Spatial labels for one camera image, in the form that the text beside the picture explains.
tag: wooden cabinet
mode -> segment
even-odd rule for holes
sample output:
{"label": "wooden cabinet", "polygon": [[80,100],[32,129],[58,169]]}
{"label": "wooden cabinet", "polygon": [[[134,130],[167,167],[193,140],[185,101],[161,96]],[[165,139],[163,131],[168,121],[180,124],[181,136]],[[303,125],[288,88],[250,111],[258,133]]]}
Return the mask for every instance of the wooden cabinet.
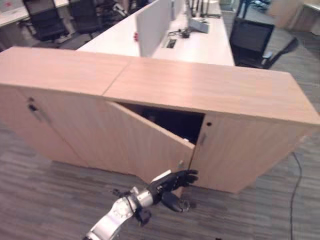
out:
{"label": "wooden cabinet", "polygon": [[101,97],[21,88],[49,124],[90,167],[133,174],[145,182],[187,169],[194,145]]}
{"label": "wooden cabinet", "polygon": [[238,193],[284,159],[312,128],[286,121],[207,114],[192,169],[197,186]]}
{"label": "wooden cabinet", "polygon": [[0,72],[0,120],[38,152],[145,182],[238,193],[320,127],[286,72],[20,47]]}
{"label": "wooden cabinet", "polygon": [[70,145],[48,124],[42,110],[13,87],[0,87],[0,120],[27,144],[51,160],[87,167]]}

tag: mesh chair back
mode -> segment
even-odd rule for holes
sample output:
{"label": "mesh chair back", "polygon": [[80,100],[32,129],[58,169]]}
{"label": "mesh chair back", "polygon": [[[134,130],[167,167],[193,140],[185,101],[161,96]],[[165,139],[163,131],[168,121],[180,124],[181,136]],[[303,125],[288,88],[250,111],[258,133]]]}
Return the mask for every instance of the mesh chair back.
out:
{"label": "mesh chair back", "polygon": [[97,15],[93,0],[69,0],[69,11],[73,17]]}
{"label": "mesh chair back", "polygon": [[274,27],[272,24],[236,17],[230,36],[232,52],[240,58],[261,59]]}
{"label": "mesh chair back", "polygon": [[54,0],[23,0],[23,3],[37,39],[53,40],[69,33],[60,19]]}
{"label": "mesh chair back", "polygon": [[267,61],[263,68],[264,69],[270,69],[272,67],[272,65],[283,55],[283,54],[288,54],[293,52],[294,50],[297,49],[297,47],[299,46],[299,41],[298,39],[295,37],[294,39],[292,39],[287,46],[285,46],[281,51],[279,51],[277,53],[277,55],[275,55],[270,61]]}
{"label": "mesh chair back", "polygon": [[102,29],[101,21],[97,16],[94,0],[69,0],[72,25],[80,34],[90,34]]}

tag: cabinet top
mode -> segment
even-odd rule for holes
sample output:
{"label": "cabinet top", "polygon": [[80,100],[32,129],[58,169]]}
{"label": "cabinet top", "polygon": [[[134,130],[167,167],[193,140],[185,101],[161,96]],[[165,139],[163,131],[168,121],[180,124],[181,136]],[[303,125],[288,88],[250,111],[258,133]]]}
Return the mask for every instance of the cabinet top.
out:
{"label": "cabinet top", "polygon": [[0,76],[3,85],[320,126],[319,114],[287,72],[12,47],[0,53]]}

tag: white divider panel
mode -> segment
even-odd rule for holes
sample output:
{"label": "white divider panel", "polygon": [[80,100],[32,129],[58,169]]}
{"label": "white divider panel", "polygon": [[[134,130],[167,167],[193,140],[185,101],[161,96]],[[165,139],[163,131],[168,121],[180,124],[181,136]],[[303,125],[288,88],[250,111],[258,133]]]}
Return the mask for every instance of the white divider panel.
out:
{"label": "white divider panel", "polygon": [[169,29],[172,0],[156,0],[136,16],[141,57],[151,57]]}
{"label": "white divider panel", "polygon": [[174,0],[173,1],[173,12],[174,12],[174,19],[180,14],[183,5],[185,4],[185,0]]}

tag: robotic arm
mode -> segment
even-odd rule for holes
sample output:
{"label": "robotic arm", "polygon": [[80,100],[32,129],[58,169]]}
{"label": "robotic arm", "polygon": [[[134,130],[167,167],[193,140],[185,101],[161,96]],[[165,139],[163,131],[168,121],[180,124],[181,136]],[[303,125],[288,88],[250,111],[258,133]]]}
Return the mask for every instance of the robotic arm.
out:
{"label": "robotic arm", "polygon": [[179,187],[188,187],[198,180],[196,170],[184,170],[172,173],[170,170],[157,176],[149,186],[142,191],[133,187],[130,191],[121,193],[114,190],[120,197],[111,210],[102,217],[83,240],[112,240],[119,232],[120,226],[129,218],[135,217],[141,226],[149,222],[151,212],[145,208],[162,202],[169,209],[182,213],[188,210],[188,202],[181,201],[171,191]]}

